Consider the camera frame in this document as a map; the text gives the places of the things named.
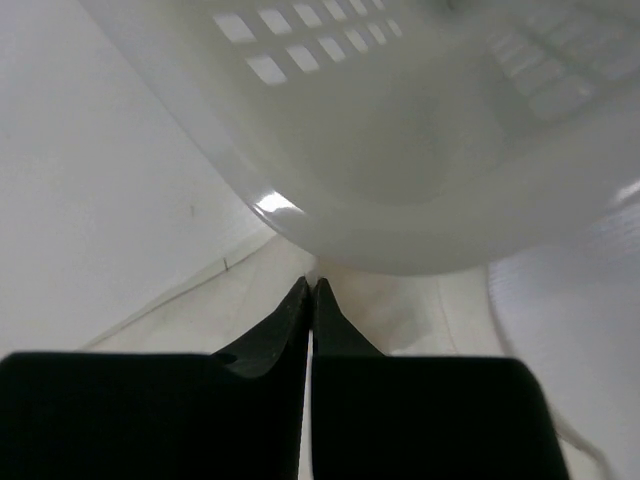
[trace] white wall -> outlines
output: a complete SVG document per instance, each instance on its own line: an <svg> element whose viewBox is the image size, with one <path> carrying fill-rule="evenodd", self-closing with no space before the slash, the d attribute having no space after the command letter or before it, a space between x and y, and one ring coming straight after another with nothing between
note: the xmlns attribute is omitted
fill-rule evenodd
<svg viewBox="0 0 640 480"><path fill-rule="evenodd" d="M0 222L0 357L77 348L266 238L76 0L0 2Z"/></svg>

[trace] laundry basket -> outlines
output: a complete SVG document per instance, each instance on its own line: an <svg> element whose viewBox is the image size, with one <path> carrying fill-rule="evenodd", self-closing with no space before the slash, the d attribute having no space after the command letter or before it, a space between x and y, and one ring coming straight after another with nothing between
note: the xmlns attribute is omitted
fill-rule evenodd
<svg viewBox="0 0 640 480"><path fill-rule="evenodd" d="M636 193L632 2L81 3L234 190L312 253L447 271Z"/></svg>

